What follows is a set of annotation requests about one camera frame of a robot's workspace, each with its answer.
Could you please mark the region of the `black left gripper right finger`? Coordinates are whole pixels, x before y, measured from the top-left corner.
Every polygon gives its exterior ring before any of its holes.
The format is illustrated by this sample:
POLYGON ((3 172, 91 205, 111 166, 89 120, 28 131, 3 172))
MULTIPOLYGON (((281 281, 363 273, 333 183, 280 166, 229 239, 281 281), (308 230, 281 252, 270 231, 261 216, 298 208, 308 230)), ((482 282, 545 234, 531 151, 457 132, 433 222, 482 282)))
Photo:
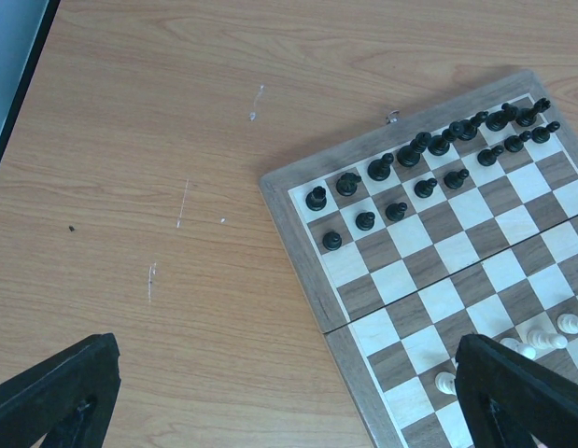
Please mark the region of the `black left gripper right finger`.
POLYGON ((476 447, 578 447, 578 384, 485 335, 460 339, 455 387, 476 447))

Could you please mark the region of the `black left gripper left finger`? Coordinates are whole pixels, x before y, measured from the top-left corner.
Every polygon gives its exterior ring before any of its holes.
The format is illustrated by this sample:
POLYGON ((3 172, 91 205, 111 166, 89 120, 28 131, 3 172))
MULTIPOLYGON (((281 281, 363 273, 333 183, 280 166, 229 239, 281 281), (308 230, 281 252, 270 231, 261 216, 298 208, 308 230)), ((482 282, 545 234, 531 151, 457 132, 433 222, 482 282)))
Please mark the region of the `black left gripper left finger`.
POLYGON ((0 447, 101 447, 119 356, 112 333, 93 334, 0 384, 0 447))

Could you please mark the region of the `white chess piece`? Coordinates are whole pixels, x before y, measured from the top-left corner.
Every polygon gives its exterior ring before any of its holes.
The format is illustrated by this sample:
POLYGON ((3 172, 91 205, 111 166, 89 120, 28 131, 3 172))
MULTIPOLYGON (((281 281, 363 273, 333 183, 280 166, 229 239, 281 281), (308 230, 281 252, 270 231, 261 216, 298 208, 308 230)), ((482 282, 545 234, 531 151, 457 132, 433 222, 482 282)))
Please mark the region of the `white chess piece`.
POLYGON ((578 315, 562 314, 557 318, 557 325, 566 334, 578 334, 578 315))
POLYGON ((548 332, 543 329, 532 329, 527 334, 527 344, 532 347, 545 349, 564 349, 568 345, 568 339, 556 332, 548 332))
POLYGON ((434 383, 440 392, 455 396, 457 394, 455 380, 456 375, 454 373, 441 371, 436 375, 434 383))
POLYGON ((500 344, 528 359, 534 359, 537 356, 537 351, 533 346, 514 338, 503 338, 500 340, 500 344))

